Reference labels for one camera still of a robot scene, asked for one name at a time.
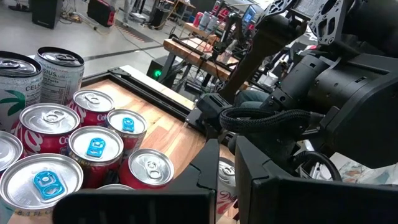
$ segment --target can lid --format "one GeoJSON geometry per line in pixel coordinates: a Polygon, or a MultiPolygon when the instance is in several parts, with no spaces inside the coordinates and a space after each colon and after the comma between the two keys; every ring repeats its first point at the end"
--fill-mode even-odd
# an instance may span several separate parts
{"type": "Polygon", "coordinates": [[[235,187],[235,168],[232,161],[220,158],[218,163],[218,177],[224,183],[235,187]]]}
{"type": "Polygon", "coordinates": [[[0,172],[17,161],[23,152],[21,141],[5,131],[0,131],[0,172]]]}
{"type": "Polygon", "coordinates": [[[116,109],[109,112],[108,124],[114,129],[126,134],[141,134],[147,131],[147,121],[139,113],[126,109],[116,109]]]}
{"type": "Polygon", "coordinates": [[[154,149],[140,149],[129,157],[130,172],[149,185],[165,185],[173,179],[174,166],[163,153],[154,149]]]}
{"type": "Polygon", "coordinates": [[[77,91],[73,100],[80,107],[95,112],[107,112],[114,108],[113,99],[98,90],[77,91]]]}
{"type": "Polygon", "coordinates": [[[36,67],[26,61],[16,58],[0,58],[1,75],[11,77],[29,77],[35,75],[36,67]]]}
{"type": "Polygon", "coordinates": [[[100,126],[79,128],[69,137],[70,149],[91,162],[113,162],[123,153],[123,140],[114,131],[100,126]]]}
{"type": "Polygon", "coordinates": [[[123,184],[108,184],[98,188],[97,190],[134,190],[134,189],[123,184]]]}
{"type": "Polygon", "coordinates": [[[50,63],[64,67],[80,67],[84,65],[84,60],[81,56],[65,49],[42,47],[37,51],[37,54],[50,63]]]}
{"type": "Polygon", "coordinates": [[[26,128],[41,134],[68,133],[80,123],[75,111],[55,103],[29,106],[21,112],[19,120],[26,128]]]}
{"type": "Polygon", "coordinates": [[[0,180],[0,196],[11,207],[40,210],[55,206],[83,183],[83,170],[59,154],[26,157],[8,168],[0,180]]]}

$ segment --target black frame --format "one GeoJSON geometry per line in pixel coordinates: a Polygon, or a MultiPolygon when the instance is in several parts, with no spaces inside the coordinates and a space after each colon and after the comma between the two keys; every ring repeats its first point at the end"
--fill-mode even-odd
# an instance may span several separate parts
{"type": "Polygon", "coordinates": [[[164,110],[166,113],[171,114],[182,122],[185,122],[188,114],[191,112],[190,109],[152,89],[145,83],[136,80],[128,72],[125,72],[120,68],[112,68],[106,72],[84,77],[81,87],[86,87],[104,80],[111,80],[112,82],[115,82],[121,87],[129,90],[131,93],[136,94],[137,96],[164,110]]]}

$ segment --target nutrition facts label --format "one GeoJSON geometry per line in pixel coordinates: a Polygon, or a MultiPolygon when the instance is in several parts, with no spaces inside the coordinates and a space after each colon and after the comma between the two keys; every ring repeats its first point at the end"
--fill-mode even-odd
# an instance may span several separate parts
{"type": "Polygon", "coordinates": [[[43,78],[42,99],[43,103],[63,104],[67,91],[68,81],[54,78],[43,78]]]}

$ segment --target white can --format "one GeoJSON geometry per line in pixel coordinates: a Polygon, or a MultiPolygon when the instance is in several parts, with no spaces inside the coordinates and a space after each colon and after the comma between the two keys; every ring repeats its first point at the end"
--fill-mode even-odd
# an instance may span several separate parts
{"type": "Polygon", "coordinates": [[[68,104],[81,86],[83,58],[69,50],[42,47],[35,59],[43,66],[41,102],[68,104]]]}
{"type": "Polygon", "coordinates": [[[238,198],[235,188],[234,163],[228,159],[220,157],[220,161],[218,163],[216,222],[228,211],[238,198]]]}
{"type": "Polygon", "coordinates": [[[0,51],[0,131],[10,132],[21,111],[40,102],[42,80],[38,62],[0,51]]]}
{"type": "Polygon", "coordinates": [[[200,30],[205,30],[206,29],[206,26],[207,26],[207,24],[209,23],[209,21],[210,21],[210,13],[208,13],[208,12],[204,12],[203,13],[203,16],[202,16],[202,18],[201,18],[201,20],[200,20],[200,23],[199,23],[199,26],[198,26],[198,28],[200,29],[200,30]]]}
{"type": "Polygon", "coordinates": [[[216,16],[211,16],[211,19],[210,19],[209,23],[207,24],[207,28],[205,31],[207,34],[211,34],[212,32],[215,31],[215,29],[217,27],[217,20],[218,20],[218,18],[216,16]]]}

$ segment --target coca-cola can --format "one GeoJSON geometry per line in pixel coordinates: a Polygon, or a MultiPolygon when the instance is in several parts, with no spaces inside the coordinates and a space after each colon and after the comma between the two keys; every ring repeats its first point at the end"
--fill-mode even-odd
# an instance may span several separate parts
{"type": "Polygon", "coordinates": [[[22,142],[12,134],[5,131],[0,131],[0,177],[4,171],[17,162],[19,159],[25,157],[22,142]]]}
{"type": "Polygon", "coordinates": [[[81,167],[67,156],[43,153],[23,158],[1,177],[0,223],[8,223],[13,215],[26,217],[28,223],[47,223],[55,204],[82,183],[81,167]]]}
{"type": "Polygon", "coordinates": [[[80,164],[85,173],[83,188],[97,189],[104,185],[110,172],[117,173],[123,142],[108,128],[86,126],[70,135],[68,155],[80,164]]]}
{"type": "Polygon", "coordinates": [[[172,161],[155,149],[140,149],[126,159],[119,170],[121,184],[134,189],[161,189],[174,175],[172,161]]]}
{"type": "Polygon", "coordinates": [[[124,144],[123,159],[141,147],[148,124],[143,116],[131,110],[116,109],[109,112],[106,125],[116,131],[124,144]]]}
{"type": "Polygon", "coordinates": [[[11,133],[22,141],[28,155],[66,154],[69,135],[78,128],[80,119],[67,106],[39,103],[25,108],[11,133]]]}
{"type": "Polygon", "coordinates": [[[238,198],[235,187],[234,163],[220,157],[218,163],[216,222],[228,211],[238,198]]]}
{"type": "Polygon", "coordinates": [[[114,109],[113,99],[98,90],[80,90],[68,106],[80,117],[81,126],[105,126],[106,116],[114,109]]]}
{"type": "Polygon", "coordinates": [[[98,188],[97,190],[133,190],[133,188],[123,184],[108,184],[98,188]]]}

